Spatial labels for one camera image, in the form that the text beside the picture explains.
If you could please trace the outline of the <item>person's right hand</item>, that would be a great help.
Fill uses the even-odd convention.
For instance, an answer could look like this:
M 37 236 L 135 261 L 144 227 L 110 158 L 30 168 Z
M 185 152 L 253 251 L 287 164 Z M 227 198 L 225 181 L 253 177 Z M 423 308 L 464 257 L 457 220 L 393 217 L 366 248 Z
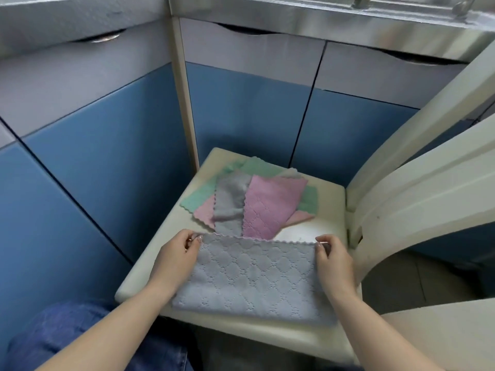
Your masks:
M 317 261 L 316 258 L 318 278 L 329 301 L 338 303 L 360 299 L 354 275 L 354 262 L 341 240 L 333 234 L 324 234 L 315 240 L 317 244 L 330 244 L 332 247 L 327 261 Z

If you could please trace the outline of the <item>person's left hand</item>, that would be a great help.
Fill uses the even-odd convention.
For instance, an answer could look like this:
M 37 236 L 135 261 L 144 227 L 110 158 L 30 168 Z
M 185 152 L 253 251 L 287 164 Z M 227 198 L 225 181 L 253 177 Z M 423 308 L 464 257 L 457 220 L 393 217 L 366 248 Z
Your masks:
M 197 261 L 198 254 L 187 254 L 185 243 L 191 238 L 202 238 L 192 230 L 180 230 L 165 243 L 155 259 L 147 283 L 153 292 L 167 303 L 188 280 Z

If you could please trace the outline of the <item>lavender grey quilted cloth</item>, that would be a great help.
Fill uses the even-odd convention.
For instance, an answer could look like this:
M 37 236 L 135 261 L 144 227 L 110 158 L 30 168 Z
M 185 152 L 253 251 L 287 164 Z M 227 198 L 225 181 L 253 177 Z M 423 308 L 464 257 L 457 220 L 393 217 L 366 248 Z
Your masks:
M 176 310 L 334 326 L 315 243 L 198 234 L 201 246 Z

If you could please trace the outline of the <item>person's right forearm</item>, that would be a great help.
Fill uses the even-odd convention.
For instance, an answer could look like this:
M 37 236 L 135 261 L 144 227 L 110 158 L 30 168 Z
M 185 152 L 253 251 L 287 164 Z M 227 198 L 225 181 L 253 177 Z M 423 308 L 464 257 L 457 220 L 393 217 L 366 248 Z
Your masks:
M 355 291 L 330 295 L 329 300 L 364 371 L 446 371 L 408 342 Z

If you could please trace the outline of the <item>person's left forearm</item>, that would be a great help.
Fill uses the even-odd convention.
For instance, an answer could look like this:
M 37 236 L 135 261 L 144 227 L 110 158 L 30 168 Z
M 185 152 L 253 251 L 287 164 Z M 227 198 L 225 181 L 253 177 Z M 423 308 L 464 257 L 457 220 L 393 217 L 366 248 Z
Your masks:
M 124 371 L 175 292 L 148 283 L 35 371 Z

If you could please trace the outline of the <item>light pink cloth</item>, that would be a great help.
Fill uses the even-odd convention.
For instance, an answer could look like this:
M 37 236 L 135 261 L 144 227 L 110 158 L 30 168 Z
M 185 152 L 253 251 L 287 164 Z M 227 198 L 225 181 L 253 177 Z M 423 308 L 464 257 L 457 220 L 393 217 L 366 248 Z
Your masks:
M 314 214 L 311 214 L 306 211 L 301 211 L 301 210 L 296 210 L 288 219 L 287 221 L 282 225 L 282 228 L 292 226 L 295 224 L 300 224 L 302 222 L 306 222 L 308 220 L 311 220 L 315 217 Z
M 215 230 L 214 222 L 214 204 L 215 204 L 215 194 L 212 194 L 208 199 L 205 200 L 194 212 L 193 217 L 203 223 L 205 226 L 212 230 Z

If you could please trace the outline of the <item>cream white chair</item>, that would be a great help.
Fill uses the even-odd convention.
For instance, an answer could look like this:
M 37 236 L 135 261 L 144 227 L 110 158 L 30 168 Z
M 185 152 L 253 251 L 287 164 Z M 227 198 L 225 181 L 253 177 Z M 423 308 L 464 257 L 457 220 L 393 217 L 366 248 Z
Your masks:
M 314 243 L 322 232 L 351 245 L 361 282 L 390 256 L 432 238 L 495 222 L 495 115 L 404 163 L 495 92 L 495 41 L 399 128 L 349 187 L 307 176 L 319 191 L 316 218 L 282 230 L 276 241 Z M 115 293 L 119 303 L 147 283 L 159 248 L 182 228 L 201 232 L 180 201 Z M 198 313 L 165 307 L 162 315 L 319 358 L 356 361 L 340 324 Z M 495 298 L 385 314 L 385 321 L 447 370 L 495 371 Z

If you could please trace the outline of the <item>mint green cloth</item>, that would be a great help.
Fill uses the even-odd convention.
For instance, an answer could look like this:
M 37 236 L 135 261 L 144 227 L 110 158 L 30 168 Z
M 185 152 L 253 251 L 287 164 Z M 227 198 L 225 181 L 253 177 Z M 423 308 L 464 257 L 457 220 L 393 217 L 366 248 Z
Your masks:
M 319 209 L 318 190 L 316 187 L 307 185 L 302 192 L 298 211 L 304 211 L 311 215 L 316 215 Z
M 286 168 L 270 164 L 257 157 L 233 161 L 225 167 L 221 168 L 220 171 L 209 178 L 206 183 L 204 183 L 192 194 L 183 199 L 180 202 L 180 206 L 192 214 L 208 198 L 214 195 L 217 179 L 236 170 L 240 170 L 241 172 L 251 175 L 259 175 L 264 178 L 271 178 L 273 176 L 276 176 L 277 174 L 284 172 Z

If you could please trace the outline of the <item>plain grey cloth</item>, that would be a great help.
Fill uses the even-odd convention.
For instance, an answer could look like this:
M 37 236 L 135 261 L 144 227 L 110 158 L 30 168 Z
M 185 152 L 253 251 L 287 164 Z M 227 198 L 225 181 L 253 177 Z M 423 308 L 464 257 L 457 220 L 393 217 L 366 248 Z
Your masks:
M 245 195 L 252 175 L 236 170 L 220 176 L 215 188 L 214 230 L 222 235 L 240 237 L 243 232 Z

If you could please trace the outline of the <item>magenta pink quilted cloth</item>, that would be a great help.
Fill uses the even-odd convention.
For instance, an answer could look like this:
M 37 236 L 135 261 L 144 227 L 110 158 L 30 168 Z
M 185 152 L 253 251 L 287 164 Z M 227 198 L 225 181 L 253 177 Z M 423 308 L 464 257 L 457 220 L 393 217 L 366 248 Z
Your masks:
M 269 240 L 297 210 L 307 180 L 253 175 L 245 195 L 243 237 Z

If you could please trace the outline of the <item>blue grey cabinet door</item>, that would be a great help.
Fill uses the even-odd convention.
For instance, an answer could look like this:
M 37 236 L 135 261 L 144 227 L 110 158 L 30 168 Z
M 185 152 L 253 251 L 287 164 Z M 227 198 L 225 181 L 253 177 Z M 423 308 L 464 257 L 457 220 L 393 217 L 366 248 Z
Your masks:
M 164 23 L 0 59 L 0 117 L 133 262 L 190 179 Z
M 325 41 L 179 23 L 199 163 L 221 148 L 288 167 Z
M 130 268 L 0 122 L 0 356 L 47 306 L 112 301 Z
M 346 187 L 372 154 L 466 66 L 327 42 L 291 167 Z

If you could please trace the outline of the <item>person's blue jeans leg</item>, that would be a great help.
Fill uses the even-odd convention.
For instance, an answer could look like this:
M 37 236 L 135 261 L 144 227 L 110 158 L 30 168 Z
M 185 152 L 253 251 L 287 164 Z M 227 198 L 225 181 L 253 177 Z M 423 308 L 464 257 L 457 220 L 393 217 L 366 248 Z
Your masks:
M 7 347 L 2 371 L 34 371 L 117 307 L 115 302 L 57 303 L 38 313 Z M 203 371 L 192 329 L 158 317 L 125 371 Z

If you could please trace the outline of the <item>cream cabinet corner post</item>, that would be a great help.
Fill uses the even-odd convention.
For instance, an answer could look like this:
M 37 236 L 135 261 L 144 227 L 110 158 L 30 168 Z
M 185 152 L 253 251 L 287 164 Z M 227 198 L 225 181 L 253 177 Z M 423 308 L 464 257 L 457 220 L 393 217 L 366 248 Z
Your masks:
M 174 81 L 185 133 L 185 139 L 191 166 L 194 173 L 196 173 L 200 168 L 200 163 L 195 139 L 194 118 L 189 94 L 184 45 L 179 18 L 170 17 L 167 21 L 167 28 L 172 70 L 174 73 Z

